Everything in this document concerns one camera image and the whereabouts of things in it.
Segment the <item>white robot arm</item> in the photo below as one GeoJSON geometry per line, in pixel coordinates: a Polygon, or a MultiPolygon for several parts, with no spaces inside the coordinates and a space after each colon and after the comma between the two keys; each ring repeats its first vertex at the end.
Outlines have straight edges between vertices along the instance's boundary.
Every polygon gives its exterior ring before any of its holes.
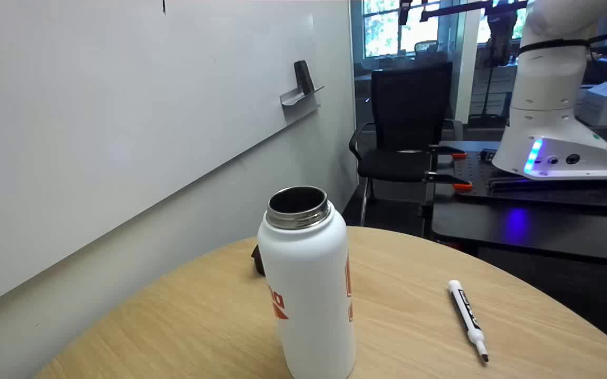
{"type": "Polygon", "coordinates": [[[491,165],[532,182],[607,182],[607,142],[576,118],[607,0],[529,0],[511,120],[491,165]]]}

